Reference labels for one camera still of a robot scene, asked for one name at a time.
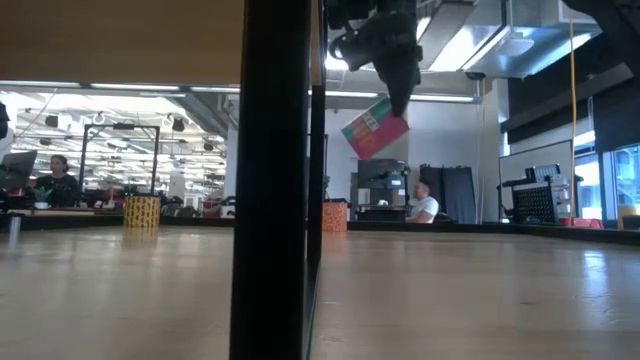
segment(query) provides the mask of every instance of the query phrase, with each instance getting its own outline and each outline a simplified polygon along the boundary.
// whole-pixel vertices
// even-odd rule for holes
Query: computer monitor
[[[359,160],[358,188],[403,190],[405,166],[395,159]]]
[[[29,177],[37,156],[37,151],[5,155],[0,166],[0,188],[26,187],[29,184]]]

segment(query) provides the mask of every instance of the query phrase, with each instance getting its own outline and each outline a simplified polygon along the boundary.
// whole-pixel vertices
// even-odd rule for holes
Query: white t-shirt
[[[411,206],[413,206],[411,208],[412,219],[417,218],[418,215],[420,215],[420,212],[422,211],[426,211],[427,213],[433,215],[434,218],[438,214],[438,208],[439,208],[438,202],[436,201],[436,199],[432,198],[431,196],[428,196],[426,199],[423,199],[423,200],[413,199],[411,200]]]

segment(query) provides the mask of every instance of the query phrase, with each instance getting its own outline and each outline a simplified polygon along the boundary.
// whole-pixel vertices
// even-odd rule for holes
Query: woman
[[[53,207],[74,206],[78,198],[78,181],[67,174],[69,171],[67,158],[62,155],[53,155],[49,168],[51,175],[39,177],[35,188],[51,190],[48,202]]]

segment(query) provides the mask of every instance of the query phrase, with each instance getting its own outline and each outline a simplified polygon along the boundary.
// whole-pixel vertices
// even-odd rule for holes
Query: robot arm
[[[422,48],[416,40],[416,0],[329,0],[328,21],[345,34],[331,41],[329,52],[343,59],[350,71],[373,63],[387,84],[391,111],[402,116],[420,82]],[[353,29],[351,20],[366,20]]]

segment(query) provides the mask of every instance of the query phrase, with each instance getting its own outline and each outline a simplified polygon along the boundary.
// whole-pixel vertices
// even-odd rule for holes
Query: wooden floor
[[[325,239],[312,359],[639,359],[640,251],[504,235]],[[0,242],[0,359],[228,357],[230,229]]]
[[[640,252],[539,237],[325,239],[314,360],[640,359]]]
[[[185,227],[24,232],[0,248],[0,359],[228,358],[231,238]]]

